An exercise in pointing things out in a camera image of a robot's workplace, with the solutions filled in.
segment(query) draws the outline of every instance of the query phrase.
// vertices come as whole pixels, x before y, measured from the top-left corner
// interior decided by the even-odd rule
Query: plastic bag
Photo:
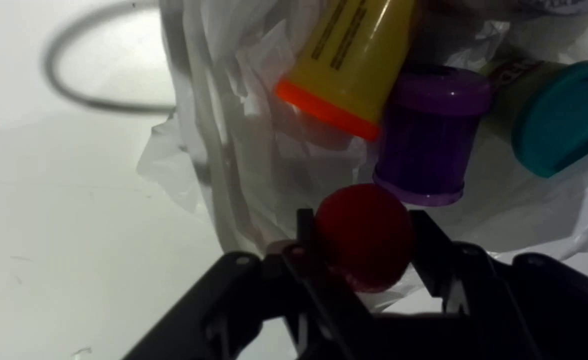
[[[181,187],[182,167],[195,163],[226,249],[262,251],[275,240],[292,238],[299,208],[315,208],[343,185],[370,181],[372,145],[321,128],[271,94],[271,86],[295,64],[322,1],[161,3],[179,114],[154,131],[140,171],[182,206],[202,206]],[[439,35],[426,52],[418,46],[414,60],[475,69],[493,58],[510,27],[509,22],[471,16],[436,18],[428,29]],[[588,35],[588,22],[578,23],[578,18],[567,22],[577,22],[577,37]],[[512,23],[510,39],[555,60],[570,46],[558,41],[550,48],[546,35],[553,27],[533,29],[533,23],[546,22]],[[518,34],[528,34],[528,43],[518,41]],[[498,255],[528,247],[558,257],[588,251],[588,158],[555,180],[541,180],[517,162],[502,137],[482,129],[467,187],[460,203],[430,209],[452,238],[482,243]],[[410,288],[414,281],[394,291],[400,295]]]
[[[325,5],[321,0],[161,1],[185,145],[177,133],[161,137],[172,135],[175,121],[161,125],[140,171],[191,206],[179,180],[170,180],[170,166],[154,163],[154,154],[167,154],[161,162],[169,162],[172,147],[187,147],[226,249],[262,251],[275,240],[292,238],[299,208],[315,208],[343,185],[372,180],[370,144],[309,119],[271,92]],[[494,54],[507,27],[478,23],[468,32],[476,43],[459,41],[454,52],[463,52],[450,56],[452,61],[478,67]],[[175,158],[177,166],[185,166],[182,155]]]
[[[588,14],[542,16],[520,22],[509,35],[515,48],[548,61],[588,60]]]

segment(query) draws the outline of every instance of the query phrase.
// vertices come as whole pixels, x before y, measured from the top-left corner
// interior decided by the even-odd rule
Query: white surface
[[[0,360],[121,358],[221,255],[206,212],[136,174],[165,116],[90,112],[43,80],[48,37],[104,3],[0,1]],[[73,48],[64,74],[170,101],[159,34],[152,12],[114,22]]]

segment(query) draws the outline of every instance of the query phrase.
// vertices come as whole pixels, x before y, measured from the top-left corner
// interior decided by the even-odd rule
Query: purple cap
[[[478,116],[493,104],[493,83],[468,69],[410,65],[396,81],[389,110],[413,108],[442,116]]]
[[[475,71],[408,67],[389,100],[375,180],[408,203],[456,202],[491,104],[493,83]]]

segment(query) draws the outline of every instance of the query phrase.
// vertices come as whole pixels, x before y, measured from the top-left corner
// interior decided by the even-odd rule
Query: black cable
[[[142,112],[142,114],[175,112],[177,106],[172,106],[172,104],[121,101],[121,100],[109,100],[109,98],[101,98],[101,95],[83,94],[76,88],[68,86],[58,71],[58,61],[64,56],[64,52],[78,37],[83,37],[86,32],[90,32],[92,27],[104,25],[107,22],[112,22],[117,18],[123,18],[123,16],[134,14],[134,12],[142,12],[142,9],[150,9],[150,7],[159,7],[159,1],[157,0],[118,1],[118,3],[110,3],[104,7],[92,9],[92,12],[84,14],[83,18],[64,25],[53,37],[53,41],[48,43],[48,48],[45,52],[43,69],[45,69],[48,83],[60,95],[64,95],[73,101],[84,104],[88,108],[99,108],[99,110],[107,110],[107,112]]]

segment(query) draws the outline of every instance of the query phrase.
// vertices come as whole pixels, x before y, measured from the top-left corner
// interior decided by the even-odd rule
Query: plastic container
[[[279,98],[343,131],[376,140],[406,60],[414,0],[333,0]]]
[[[517,58],[494,65],[491,77],[493,128],[531,171],[550,178],[588,155],[588,61]]]
[[[445,65],[404,71],[387,108],[375,180],[406,203],[463,198],[475,135],[493,104],[486,77]]]

